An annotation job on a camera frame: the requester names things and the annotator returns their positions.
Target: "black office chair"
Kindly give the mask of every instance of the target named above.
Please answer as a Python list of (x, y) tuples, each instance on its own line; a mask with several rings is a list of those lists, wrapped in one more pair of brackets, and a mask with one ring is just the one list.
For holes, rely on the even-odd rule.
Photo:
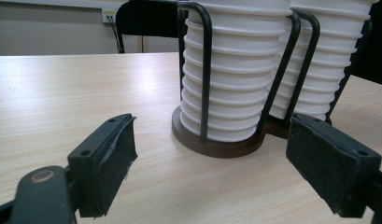
[(125, 52), (122, 35), (178, 38), (177, 27), (177, 1), (129, 0), (116, 15), (119, 53)]

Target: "light wood tabletop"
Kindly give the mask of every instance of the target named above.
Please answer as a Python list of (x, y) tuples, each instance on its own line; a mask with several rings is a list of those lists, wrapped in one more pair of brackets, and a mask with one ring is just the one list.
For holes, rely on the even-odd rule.
[[(370, 223), (333, 215), (267, 134), (254, 153), (215, 159), (183, 147), (177, 53), (0, 57), (0, 204), (34, 169), (66, 156), (105, 120), (132, 113), (138, 159), (107, 217), (78, 223)], [(382, 155), (382, 86), (351, 77), (332, 125)]]

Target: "white ribbed cup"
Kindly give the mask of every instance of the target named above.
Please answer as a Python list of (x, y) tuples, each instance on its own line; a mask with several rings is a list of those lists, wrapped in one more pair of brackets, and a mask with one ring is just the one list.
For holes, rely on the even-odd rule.
[[(279, 37), (285, 34), (290, 0), (195, 0), (212, 20), (212, 54), (207, 137), (220, 142), (248, 139), (256, 131), (269, 86)], [(203, 26), (190, 12), (184, 37), (180, 121), (200, 134), (203, 80)]]
[[(326, 119), (325, 114), (334, 100), (334, 93), (339, 89), (339, 82), (344, 77), (345, 67), (350, 65), (351, 53), (356, 51), (361, 29), (369, 19), (369, 10), (376, 0), (292, 0), (291, 7), (308, 11), (316, 16), (320, 24), (320, 37), (310, 64), (304, 85), (294, 112), (303, 113), (319, 119)], [(290, 35), (290, 21), (287, 20), (287, 32), (280, 37), (281, 51), (276, 60), (281, 60)], [(296, 83), (297, 74), (310, 40), (311, 26), (302, 21), (301, 34), (290, 58), (286, 74), (278, 89), (270, 115), (285, 118), (286, 106)]]

